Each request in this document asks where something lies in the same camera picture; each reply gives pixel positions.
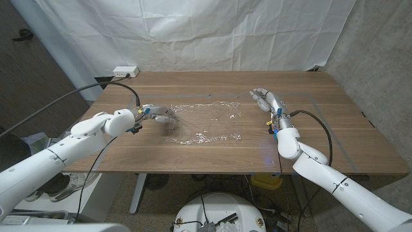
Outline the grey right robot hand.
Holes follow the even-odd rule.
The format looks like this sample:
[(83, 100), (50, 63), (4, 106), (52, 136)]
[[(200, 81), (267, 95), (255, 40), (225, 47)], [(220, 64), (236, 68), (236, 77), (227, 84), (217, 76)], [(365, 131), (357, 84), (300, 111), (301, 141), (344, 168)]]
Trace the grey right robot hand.
[(294, 127), (286, 105), (276, 94), (264, 88), (255, 88), (249, 94), (261, 110), (270, 113), (272, 123), (278, 130)]

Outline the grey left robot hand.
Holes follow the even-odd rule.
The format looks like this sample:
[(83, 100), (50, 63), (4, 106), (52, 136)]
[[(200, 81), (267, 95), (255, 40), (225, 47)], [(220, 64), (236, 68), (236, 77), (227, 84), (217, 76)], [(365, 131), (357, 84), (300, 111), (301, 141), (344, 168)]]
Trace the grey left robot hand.
[(147, 119), (153, 119), (158, 123), (176, 123), (176, 115), (172, 109), (153, 104), (145, 104), (139, 108), (131, 109), (131, 112), (135, 116), (134, 128), (139, 128), (142, 122)]

